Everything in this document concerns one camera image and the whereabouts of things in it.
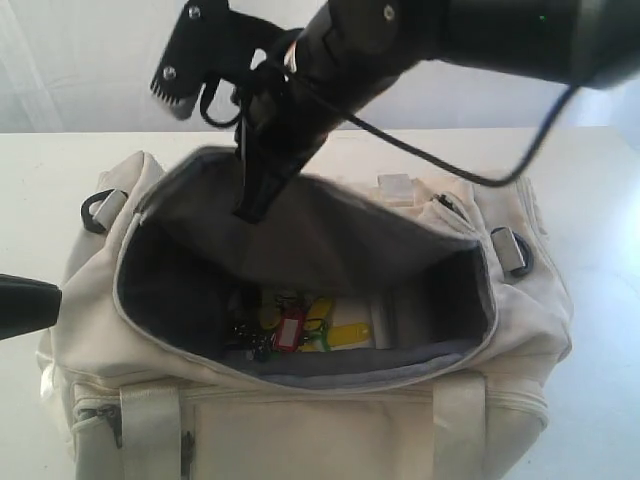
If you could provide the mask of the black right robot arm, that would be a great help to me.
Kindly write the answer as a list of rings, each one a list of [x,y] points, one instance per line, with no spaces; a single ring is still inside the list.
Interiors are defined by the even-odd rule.
[[[329,1],[283,33],[241,101],[243,186],[236,213],[261,221],[344,122],[417,64],[441,61],[560,83],[530,146],[500,178],[463,170],[395,137],[389,143],[471,183],[499,188],[530,165],[583,88],[606,89],[639,68],[635,1]]]

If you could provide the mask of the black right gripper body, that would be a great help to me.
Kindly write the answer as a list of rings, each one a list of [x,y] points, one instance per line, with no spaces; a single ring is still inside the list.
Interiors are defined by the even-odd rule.
[[[297,174],[340,125],[340,116],[306,89],[312,81],[289,74],[285,57],[296,52],[301,33],[292,29],[279,36],[241,94],[242,120],[235,139],[247,180],[267,170]]]

